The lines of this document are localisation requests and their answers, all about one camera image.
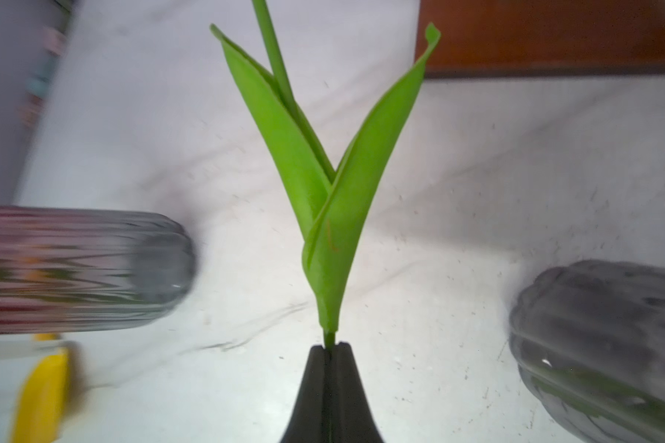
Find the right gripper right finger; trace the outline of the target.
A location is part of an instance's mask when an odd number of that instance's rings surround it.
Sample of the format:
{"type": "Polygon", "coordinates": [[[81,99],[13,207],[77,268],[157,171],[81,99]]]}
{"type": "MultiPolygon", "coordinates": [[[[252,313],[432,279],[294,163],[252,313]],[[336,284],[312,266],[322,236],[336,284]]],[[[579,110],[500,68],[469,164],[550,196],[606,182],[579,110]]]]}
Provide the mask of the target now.
{"type": "Polygon", "coordinates": [[[330,362],[330,441],[382,443],[349,343],[338,343],[330,362]]]}

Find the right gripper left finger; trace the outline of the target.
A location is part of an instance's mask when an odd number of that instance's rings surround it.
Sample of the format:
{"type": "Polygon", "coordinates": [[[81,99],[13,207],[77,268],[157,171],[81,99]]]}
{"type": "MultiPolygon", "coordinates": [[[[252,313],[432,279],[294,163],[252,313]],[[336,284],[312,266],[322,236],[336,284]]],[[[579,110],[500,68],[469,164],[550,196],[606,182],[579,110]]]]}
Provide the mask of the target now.
{"type": "Polygon", "coordinates": [[[327,369],[330,354],[321,346],[310,348],[299,393],[281,443],[330,441],[327,369]]]}

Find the tulip with spread green leaves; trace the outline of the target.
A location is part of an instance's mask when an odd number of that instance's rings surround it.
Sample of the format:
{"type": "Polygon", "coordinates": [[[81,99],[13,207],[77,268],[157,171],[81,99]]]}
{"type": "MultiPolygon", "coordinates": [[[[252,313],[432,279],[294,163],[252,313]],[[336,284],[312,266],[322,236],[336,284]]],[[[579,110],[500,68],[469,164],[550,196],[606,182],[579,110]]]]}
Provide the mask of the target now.
{"type": "Polygon", "coordinates": [[[427,48],[380,98],[338,165],[297,103],[264,1],[253,4],[269,58],[265,68],[217,26],[234,82],[273,158],[303,236],[302,269],[315,296],[323,344],[331,349],[339,328],[345,288],[371,204],[406,125],[441,32],[429,24],[427,48]]]}

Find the purple ribbed glass vase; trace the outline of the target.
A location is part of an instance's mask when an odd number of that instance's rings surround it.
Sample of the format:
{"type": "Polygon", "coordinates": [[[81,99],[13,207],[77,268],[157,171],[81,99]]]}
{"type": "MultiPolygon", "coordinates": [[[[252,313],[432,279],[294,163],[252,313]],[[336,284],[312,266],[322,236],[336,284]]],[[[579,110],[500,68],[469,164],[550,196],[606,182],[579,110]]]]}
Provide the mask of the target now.
{"type": "Polygon", "coordinates": [[[509,344],[525,386],[585,442],[665,442],[665,268],[585,260],[517,297],[509,344]]]}

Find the pink glass vase with ribbon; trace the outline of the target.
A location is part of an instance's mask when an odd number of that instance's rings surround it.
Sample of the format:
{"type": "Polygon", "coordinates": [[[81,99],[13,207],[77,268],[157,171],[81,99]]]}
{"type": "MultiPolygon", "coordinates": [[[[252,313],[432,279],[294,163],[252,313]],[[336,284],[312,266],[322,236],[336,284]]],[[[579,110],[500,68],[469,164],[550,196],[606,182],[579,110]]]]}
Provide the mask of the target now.
{"type": "Polygon", "coordinates": [[[196,271],[184,227],[158,213],[0,206],[0,334],[137,328],[196,271]]]}

